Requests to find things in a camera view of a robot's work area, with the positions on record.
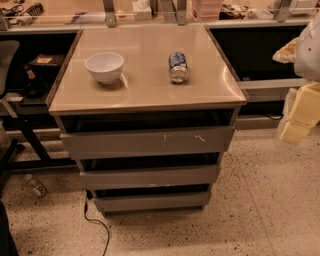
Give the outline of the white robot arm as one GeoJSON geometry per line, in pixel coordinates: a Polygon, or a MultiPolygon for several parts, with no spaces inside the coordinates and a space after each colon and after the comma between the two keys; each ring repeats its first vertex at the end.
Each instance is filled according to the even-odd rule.
{"type": "Polygon", "coordinates": [[[320,13],[295,40],[294,71],[309,84],[290,88],[278,126],[278,139],[295,145],[300,143],[320,121],[320,13]]]}

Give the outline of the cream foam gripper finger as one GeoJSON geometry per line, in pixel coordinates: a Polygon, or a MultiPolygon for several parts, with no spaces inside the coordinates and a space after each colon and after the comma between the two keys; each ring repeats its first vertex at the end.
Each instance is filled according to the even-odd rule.
{"type": "Polygon", "coordinates": [[[299,89],[290,88],[278,126],[278,139],[287,144],[298,144],[319,122],[320,83],[313,82],[299,89]]]}

